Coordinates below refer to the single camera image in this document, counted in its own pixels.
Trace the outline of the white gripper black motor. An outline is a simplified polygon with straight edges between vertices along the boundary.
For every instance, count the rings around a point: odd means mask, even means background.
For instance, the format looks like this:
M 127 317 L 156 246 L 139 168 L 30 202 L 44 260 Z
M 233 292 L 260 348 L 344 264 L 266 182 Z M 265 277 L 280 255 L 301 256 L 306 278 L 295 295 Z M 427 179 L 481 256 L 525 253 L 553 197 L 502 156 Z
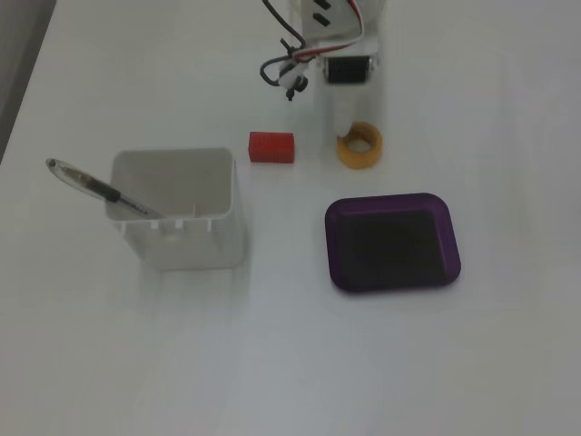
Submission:
M 366 83 L 378 64 L 384 0 L 314 0 L 301 3 L 301 61 L 315 60 L 327 84 L 321 102 L 338 157 L 381 157 L 381 98 Z

